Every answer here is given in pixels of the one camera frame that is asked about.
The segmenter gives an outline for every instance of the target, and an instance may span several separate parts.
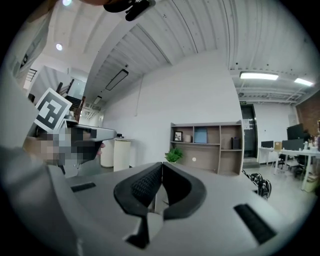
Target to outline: black speaker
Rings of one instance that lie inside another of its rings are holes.
[[[240,138],[237,138],[237,137],[231,138],[231,149],[233,149],[233,150],[240,150],[241,149]]]

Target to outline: brick wall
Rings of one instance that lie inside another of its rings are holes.
[[[318,124],[320,120],[320,91],[296,106],[299,122],[304,129],[308,129],[313,136],[318,135]]]

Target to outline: picture frame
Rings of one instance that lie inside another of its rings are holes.
[[[174,142],[183,142],[184,141],[184,134],[182,131],[175,131],[173,136]]]

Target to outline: black vent slot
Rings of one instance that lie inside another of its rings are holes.
[[[276,235],[276,233],[255,213],[255,211],[249,205],[240,204],[234,207],[234,209],[259,244],[263,244]]]
[[[74,185],[71,187],[71,190],[73,192],[79,192],[82,190],[88,190],[88,189],[94,188],[95,186],[96,186],[96,184],[94,184],[93,182],[88,182],[88,183],[84,183],[84,184]]]

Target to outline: white ceiling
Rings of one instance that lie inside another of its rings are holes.
[[[60,58],[55,44],[62,43],[67,49],[63,58],[90,71],[84,92],[88,101],[97,95],[107,101],[143,74],[216,49],[243,93],[241,100],[295,104],[317,90],[294,83],[297,77],[320,80],[317,48],[275,0],[162,0],[132,22],[77,0],[70,6],[59,3],[54,11],[45,52]],[[129,75],[112,91],[104,90],[121,69]],[[280,77],[239,78],[241,71],[253,70]]]

